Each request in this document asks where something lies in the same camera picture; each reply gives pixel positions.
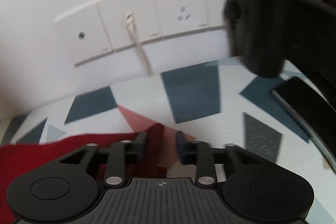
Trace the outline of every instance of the red fabric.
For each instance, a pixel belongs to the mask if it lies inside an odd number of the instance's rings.
[[[166,176],[167,169],[157,166],[156,154],[160,151],[164,126],[157,123],[149,127],[145,156],[142,164],[127,167],[127,173],[138,177]],[[130,134],[83,134],[44,145],[22,144],[0,147],[0,224],[14,221],[7,204],[6,190],[9,184],[30,170],[54,160],[87,143],[98,143],[101,148],[121,140],[133,140],[137,133]],[[102,177],[104,167],[98,177]]]

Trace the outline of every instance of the gray shape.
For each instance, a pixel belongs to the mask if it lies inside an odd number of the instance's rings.
[[[323,205],[317,200],[314,200],[313,206],[311,207],[306,221],[309,224],[334,224],[335,220],[323,207]]]
[[[19,139],[16,143],[39,143],[47,118]]]
[[[96,207],[67,223],[253,224],[226,207],[217,191],[199,188],[188,178],[134,178],[127,187],[105,191]]]
[[[294,71],[285,70],[285,71],[283,71],[283,73],[285,75],[287,75],[288,77],[297,76],[297,77],[299,77],[302,80],[305,80],[307,78],[307,76],[304,75],[302,72],[294,72]]]
[[[73,100],[65,123],[74,122],[116,107],[117,103],[110,86],[77,95]]]
[[[240,92],[240,94],[251,103],[255,104],[263,111],[277,119],[285,127],[308,143],[310,138],[307,133],[271,96],[271,90],[283,82],[284,80],[280,77],[263,78],[257,76],[244,88],[242,92]]]
[[[15,116],[11,119],[9,126],[6,129],[5,135],[2,138],[0,146],[9,144],[15,133],[18,131],[22,123],[25,121],[29,113]]]
[[[244,119],[245,149],[275,163],[282,134],[246,113]]]
[[[66,134],[65,131],[60,130],[56,127],[53,127],[52,125],[49,125],[46,142],[55,141],[55,140],[59,139],[60,137],[64,136],[65,134]]]
[[[175,123],[221,112],[217,67],[202,63],[163,72],[161,77]]]
[[[205,67],[211,66],[241,66],[242,61],[241,57],[230,57],[230,58],[223,58],[215,61],[211,61],[205,64]]]

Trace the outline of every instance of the grooved surface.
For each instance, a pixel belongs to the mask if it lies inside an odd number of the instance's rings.
[[[17,224],[29,224],[19,220]],[[234,215],[214,190],[188,178],[133,179],[105,192],[86,215],[67,224],[253,224]]]

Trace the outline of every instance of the smartphone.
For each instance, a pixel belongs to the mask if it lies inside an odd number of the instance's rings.
[[[271,91],[275,100],[305,130],[336,171],[336,111],[299,77]]]

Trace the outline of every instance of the table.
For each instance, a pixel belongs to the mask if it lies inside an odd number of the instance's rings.
[[[81,133],[140,131],[154,122],[166,126],[159,157],[169,177],[195,175],[182,166],[174,148],[174,133],[214,147],[235,143],[304,177],[315,201],[310,224],[336,222],[336,175],[297,123],[273,100],[269,91],[291,76],[316,87],[286,61],[277,78],[248,71],[239,57],[134,79],[51,103],[0,122],[1,145],[46,143]],[[219,181],[225,180],[216,166]]]

